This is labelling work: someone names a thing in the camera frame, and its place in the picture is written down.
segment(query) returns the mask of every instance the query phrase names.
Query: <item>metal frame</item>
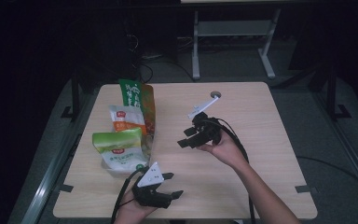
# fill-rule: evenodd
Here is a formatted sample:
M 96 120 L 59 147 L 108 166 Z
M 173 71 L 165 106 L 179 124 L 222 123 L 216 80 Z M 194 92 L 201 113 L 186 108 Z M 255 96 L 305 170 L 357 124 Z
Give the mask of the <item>metal frame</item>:
M 278 8 L 275 10 L 272 20 L 266 21 L 199 21 L 199 12 L 195 11 L 192 52 L 193 79 L 200 79 L 199 36 L 219 35 L 265 35 L 266 43 L 262 49 L 258 50 L 258 53 L 268 78 L 275 78 L 267 54 L 280 14 L 281 9 Z
M 334 133 L 336 134 L 337 139 L 341 143 L 341 145 L 344 147 L 345 153 L 347 154 L 348 158 L 351 161 L 351 165 L 353 169 L 358 174 L 358 155 L 356 153 L 355 148 L 351 146 L 350 141 L 346 137 L 345 133 L 342 131 L 341 127 L 339 126 L 338 122 L 334 119 L 331 119 L 331 114 L 329 111 L 324 109 L 325 101 L 323 97 L 319 93 L 313 94 L 315 101 L 318 103 L 318 106 L 321 108 L 322 111 L 324 111 L 324 118 L 327 121 L 327 123 L 330 125 Z
M 90 98 L 90 95 L 85 95 L 83 101 L 84 105 L 78 113 L 77 120 L 71 120 L 65 132 L 65 136 L 60 144 L 60 148 L 57 150 L 56 155 L 51 160 L 51 163 L 46 170 L 46 173 L 34 195 L 34 198 L 21 221 L 21 224 L 36 223 L 40 218 L 40 215 L 48 201 L 48 197 L 54 190 L 54 185 L 56 184 L 57 178 L 61 173 L 62 167 L 65 165 L 67 158 L 73 149 L 73 145 L 77 141 L 78 134 L 83 133 L 83 130 L 86 126 L 87 122 L 80 119 L 87 119 L 89 117 L 86 115 L 85 108 L 89 107 L 91 102 Z

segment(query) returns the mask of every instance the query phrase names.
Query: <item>dark background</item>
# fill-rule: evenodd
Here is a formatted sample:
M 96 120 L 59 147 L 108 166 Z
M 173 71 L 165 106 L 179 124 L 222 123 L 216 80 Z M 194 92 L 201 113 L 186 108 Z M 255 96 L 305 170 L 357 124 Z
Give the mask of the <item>dark background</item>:
M 95 7 L 93 1 L 83 3 Z M 51 109 L 73 73 L 84 91 L 120 77 L 135 79 L 131 65 L 142 52 L 128 50 L 127 34 L 140 36 L 140 49 L 153 46 L 174 59 L 175 38 L 192 32 L 189 11 L 153 16 L 141 11 L 129 20 L 125 10 L 56 10 L 67 6 L 73 3 L 0 1 L 0 223 L 10 216 Z M 358 1 L 285 7 L 278 24 L 275 38 L 292 35 L 299 41 L 293 69 L 305 69 L 329 55 L 338 76 L 358 95 Z

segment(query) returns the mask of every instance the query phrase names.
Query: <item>table leg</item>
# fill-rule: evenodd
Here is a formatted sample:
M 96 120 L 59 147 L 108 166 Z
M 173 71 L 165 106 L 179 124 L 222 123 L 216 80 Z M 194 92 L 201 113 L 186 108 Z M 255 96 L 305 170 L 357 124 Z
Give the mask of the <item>table leg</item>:
M 266 44 L 264 45 L 264 47 L 262 49 L 258 50 L 258 54 L 260 55 L 261 62 L 263 63 L 264 68 L 266 69 L 267 76 L 268 76 L 268 78 L 271 78 L 271 79 L 275 78 L 275 73 L 274 73 L 274 70 L 272 69 L 270 62 L 269 62 L 267 53 L 269 52 L 269 45 L 271 44 L 272 37 L 274 36 L 275 28 L 277 26 L 280 13 L 281 13 L 280 8 L 275 10 L 271 24 L 269 25 L 269 28 L 268 28 Z
M 199 12 L 196 11 L 194 15 L 194 38 L 193 38 L 193 79 L 200 79 L 200 65 L 199 65 Z

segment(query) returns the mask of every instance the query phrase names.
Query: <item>cable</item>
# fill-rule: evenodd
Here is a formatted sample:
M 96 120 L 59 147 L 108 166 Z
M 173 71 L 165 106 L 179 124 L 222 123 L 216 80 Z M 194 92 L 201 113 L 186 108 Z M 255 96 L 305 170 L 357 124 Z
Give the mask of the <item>cable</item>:
M 234 141 L 235 145 L 240 149 L 243 157 L 246 159 L 246 161 L 249 163 L 249 158 L 248 158 L 248 154 L 246 153 L 246 150 L 245 148 L 243 147 L 240 139 L 238 138 L 238 136 L 232 132 L 232 128 L 228 125 L 228 127 L 231 129 L 229 129 L 228 127 L 218 123 L 218 122 L 214 122 L 214 121 L 211 121 L 209 119 L 203 119 L 201 120 L 200 122 L 207 122 L 207 123 L 212 123 L 213 125 L 216 125 L 218 126 L 219 128 L 221 128 L 225 133 L 228 134 L 228 136 L 230 136 L 230 138 Z
M 234 133 L 235 137 L 238 138 L 237 134 L 234 132 L 234 130 L 231 128 L 231 126 L 225 120 L 223 120 L 223 119 L 218 119 L 218 120 L 225 122 L 225 124 L 228 126 L 228 128 Z
M 334 164 L 331 164 L 331 163 L 329 163 L 329 162 L 327 162 L 327 161 L 322 161 L 322 160 L 314 159 L 314 158 L 311 158 L 311 157 L 304 157 L 304 156 L 296 156 L 296 157 L 297 157 L 298 159 L 304 159 L 304 160 L 310 160 L 310 161 L 317 161 L 317 162 L 320 162 L 320 163 L 322 163 L 322 164 L 325 164 L 325 165 L 328 165 L 328 166 L 330 166 L 330 167 L 333 167 L 333 168 L 335 168 L 335 169 L 337 169 L 337 170 L 343 172 L 344 174 L 346 174 L 346 175 L 352 177 L 354 180 L 356 180 L 356 181 L 358 182 L 358 176 L 357 176 L 357 175 L 354 175 L 354 174 L 351 173 L 350 171 L 345 170 L 345 169 L 343 169 L 343 168 L 340 168 L 340 167 L 338 167 L 338 166 L 336 166 L 336 165 L 334 165 Z
M 127 201 L 126 203 L 122 203 L 122 204 L 120 205 L 120 207 L 121 207 L 121 206 L 123 206 L 123 205 L 126 205 L 127 203 L 132 202 L 133 200 L 135 200 L 135 198 L 133 198 L 133 199 L 131 199 L 131 200 Z
M 187 70 L 186 70 L 182 65 L 180 65 L 180 64 L 178 64 L 178 63 L 169 62 L 169 61 L 166 61 L 166 62 L 148 62 L 148 63 L 172 63 L 172 64 L 174 64 L 174 65 L 176 65 L 176 66 L 182 68 L 182 70 L 185 71 L 185 73 L 187 74 L 187 76 L 190 77 L 190 79 L 191 79 L 192 81 L 196 81 L 196 80 L 187 72 Z M 147 68 L 149 68 L 150 71 L 152 71 L 152 74 L 153 74 L 153 69 L 152 69 L 151 67 L 145 65 L 144 63 L 142 63 L 141 65 L 142 65 L 142 66 L 146 66 Z
M 134 39 L 135 39 L 135 46 L 134 46 L 132 49 L 129 48 L 130 51 L 135 52 L 135 50 L 138 48 L 138 45 L 139 45 L 139 39 L 138 39 L 138 37 L 136 37 L 136 35 L 127 35 L 127 37 L 130 37 L 130 38 L 134 38 Z
M 178 46 L 178 51 L 181 51 L 183 49 L 186 49 L 188 47 L 191 46 L 191 44 L 193 43 L 193 38 L 192 37 L 184 37 L 182 39 L 189 39 L 185 44 L 182 44 L 181 46 Z
M 143 66 L 143 67 L 146 67 L 146 68 L 148 68 L 148 69 L 150 70 L 150 77 L 149 77 L 147 80 L 144 80 L 144 78 L 142 77 L 142 73 L 140 73 L 139 79 L 141 80 L 142 83 L 147 83 L 147 82 L 149 82 L 149 81 L 152 79 L 153 75 L 154 75 L 153 69 L 152 69 L 151 67 L 147 66 L 147 65 L 144 64 L 144 63 L 140 63 L 139 65 L 140 65 L 140 66 Z

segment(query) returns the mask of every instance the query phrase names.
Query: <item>packaged food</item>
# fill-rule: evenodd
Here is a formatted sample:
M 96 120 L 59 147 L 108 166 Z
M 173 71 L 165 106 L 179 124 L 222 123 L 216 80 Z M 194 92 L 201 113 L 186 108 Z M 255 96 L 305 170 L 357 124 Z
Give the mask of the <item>packaged food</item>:
M 147 135 L 153 138 L 156 126 L 156 106 L 153 87 L 127 79 L 120 79 L 119 84 L 123 96 L 123 105 L 141 108 L 145 119 Z
M 130 105 L 110 105 L 109 110 L 115 132 L 139 127 L 142 134 L 146 134 L 145 120 L 141 108 Z
M 142 130 L 139 127 L 115 133 L 94 133 L 92 144 L 103 157 L 109 173 L 127 175 L 140 166 L 146 166 L 142 144 Z

